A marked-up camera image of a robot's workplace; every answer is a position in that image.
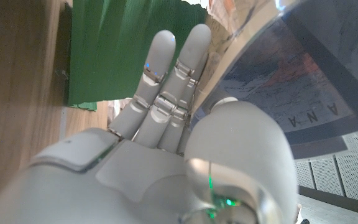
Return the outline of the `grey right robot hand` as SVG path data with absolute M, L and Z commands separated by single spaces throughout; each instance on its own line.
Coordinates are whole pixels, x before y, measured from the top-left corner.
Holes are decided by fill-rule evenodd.
M 221 95 L 183 134 L 210 41 L 198 24 L 175 58 L 158 32 L 130 103 L 38 153 L 0 193 L 0 223 L 295 223 L 293 155 L 268 114 Z

